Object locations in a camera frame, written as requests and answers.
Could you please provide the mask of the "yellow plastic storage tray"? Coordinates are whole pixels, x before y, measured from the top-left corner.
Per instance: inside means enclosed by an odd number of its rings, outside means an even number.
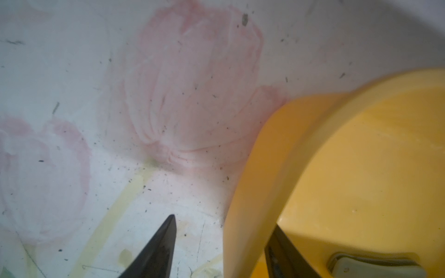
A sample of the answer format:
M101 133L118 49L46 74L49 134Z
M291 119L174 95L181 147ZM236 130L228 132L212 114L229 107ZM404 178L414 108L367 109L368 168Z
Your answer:
M229 207L226 278L269 278L278 225L321 276L337 253L445 275L445 71L298 98L266 122Z

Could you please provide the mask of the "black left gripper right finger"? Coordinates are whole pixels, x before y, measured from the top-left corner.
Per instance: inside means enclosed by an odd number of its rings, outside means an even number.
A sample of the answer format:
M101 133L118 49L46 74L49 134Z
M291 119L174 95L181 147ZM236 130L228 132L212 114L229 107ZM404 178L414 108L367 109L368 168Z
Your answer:
M321 278L278 225L264 252L270 278Z

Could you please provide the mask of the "grey green folding knife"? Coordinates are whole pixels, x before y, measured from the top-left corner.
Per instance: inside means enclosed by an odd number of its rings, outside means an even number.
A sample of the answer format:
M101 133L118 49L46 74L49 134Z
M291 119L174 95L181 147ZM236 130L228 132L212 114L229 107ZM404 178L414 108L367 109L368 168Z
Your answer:
M334 278L426 278L426 270L408 258L333 255L327 269Z

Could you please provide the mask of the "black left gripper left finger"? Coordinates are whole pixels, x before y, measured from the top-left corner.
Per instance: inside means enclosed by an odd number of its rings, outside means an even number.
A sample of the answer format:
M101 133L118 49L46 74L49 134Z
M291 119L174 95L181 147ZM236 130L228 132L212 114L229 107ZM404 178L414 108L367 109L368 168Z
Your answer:
M177 235L171 214L119 278L169 278Z

